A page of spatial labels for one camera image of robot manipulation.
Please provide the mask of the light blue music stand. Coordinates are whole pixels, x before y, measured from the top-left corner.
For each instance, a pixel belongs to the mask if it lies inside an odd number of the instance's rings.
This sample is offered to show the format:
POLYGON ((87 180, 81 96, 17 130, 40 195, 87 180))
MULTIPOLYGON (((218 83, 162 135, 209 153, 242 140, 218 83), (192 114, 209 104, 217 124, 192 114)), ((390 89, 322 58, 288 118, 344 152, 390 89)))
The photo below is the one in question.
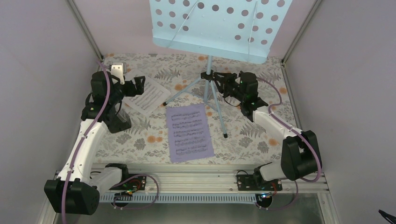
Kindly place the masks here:
POLYGON ((262 64, 289 0, 152 0, 157 46, 262 64))

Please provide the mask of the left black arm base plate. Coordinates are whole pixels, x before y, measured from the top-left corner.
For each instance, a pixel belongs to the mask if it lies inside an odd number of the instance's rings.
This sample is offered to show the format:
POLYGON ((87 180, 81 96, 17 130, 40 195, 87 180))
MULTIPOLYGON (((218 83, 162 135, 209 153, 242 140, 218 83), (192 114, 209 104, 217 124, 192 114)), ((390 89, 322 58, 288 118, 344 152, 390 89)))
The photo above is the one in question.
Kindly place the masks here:
POLYGON ((112 187, 110 190, 117 191, 117 193, 115 193, 116 196, 132 196, 135 192, 144 191, 147 177, 139 176, 131 179, 130 177, 134 175, 135 174, 130 174, 125 183, 112 187))

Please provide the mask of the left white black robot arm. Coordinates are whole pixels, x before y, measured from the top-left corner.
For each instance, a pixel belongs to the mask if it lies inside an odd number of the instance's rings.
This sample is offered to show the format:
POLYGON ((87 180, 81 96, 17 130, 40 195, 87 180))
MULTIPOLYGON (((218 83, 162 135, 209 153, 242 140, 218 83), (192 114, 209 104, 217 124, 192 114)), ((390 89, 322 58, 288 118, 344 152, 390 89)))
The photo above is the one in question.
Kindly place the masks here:
POLYGON ((117 105, 124 97, 142 95, 145 81, 145 76, 125 81, 110 72, 93 73, 92 91, 82 110, 73 150, 57 178, 44 185, 44 192, 56 213, 92 215, 100 196, 114 186, 124 189, 129 185, 130 176, 125 164, 108 164, 94 177, 91 177, 91 169, 104 134, 131 128, 129 115, 117 105))

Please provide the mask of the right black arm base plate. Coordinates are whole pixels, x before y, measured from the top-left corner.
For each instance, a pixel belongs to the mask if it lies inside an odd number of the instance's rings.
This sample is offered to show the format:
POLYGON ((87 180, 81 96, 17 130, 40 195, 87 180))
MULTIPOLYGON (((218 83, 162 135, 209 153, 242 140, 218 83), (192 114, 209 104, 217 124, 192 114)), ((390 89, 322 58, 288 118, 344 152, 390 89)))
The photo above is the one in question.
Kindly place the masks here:
POLYGON ((237 187, 239 191, 282 191, 281 180, 265 181, 256 179, 254 175, 237 174, 237 187))

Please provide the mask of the white sheet music paper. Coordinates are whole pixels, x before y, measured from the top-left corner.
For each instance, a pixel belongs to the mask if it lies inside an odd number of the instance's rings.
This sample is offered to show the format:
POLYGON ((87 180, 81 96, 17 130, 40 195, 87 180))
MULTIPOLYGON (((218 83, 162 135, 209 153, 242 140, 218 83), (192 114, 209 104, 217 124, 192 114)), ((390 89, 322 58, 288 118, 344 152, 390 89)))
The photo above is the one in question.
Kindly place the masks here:
POLYGON ((126 80, 133 80, 134 77, 145 76, 144 92, 135 97, 124 97, 123 103, 148 117, 171 95, 171 92, 159 84, 156 80, 144 75, 140 70, 131 70, 125 75, 126 80))

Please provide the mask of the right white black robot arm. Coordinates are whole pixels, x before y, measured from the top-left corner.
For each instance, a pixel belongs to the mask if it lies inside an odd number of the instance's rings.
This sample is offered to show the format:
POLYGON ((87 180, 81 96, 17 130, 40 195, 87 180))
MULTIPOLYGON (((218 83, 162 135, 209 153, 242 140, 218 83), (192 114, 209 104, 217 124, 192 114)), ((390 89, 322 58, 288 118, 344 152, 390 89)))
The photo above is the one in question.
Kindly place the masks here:
POLYGON ((256 74, 215 72, 213 79, 224 98, 237 99, 242 114, 264 127, 282 147, 280 160, 255 169, 253 184, 257 189, 264 190, 277 179, 319 180, 322 162, 315 133, 302 131, 276 116, 272 111, 275 104, 270 105, 258 96, 259 78, 256 74))

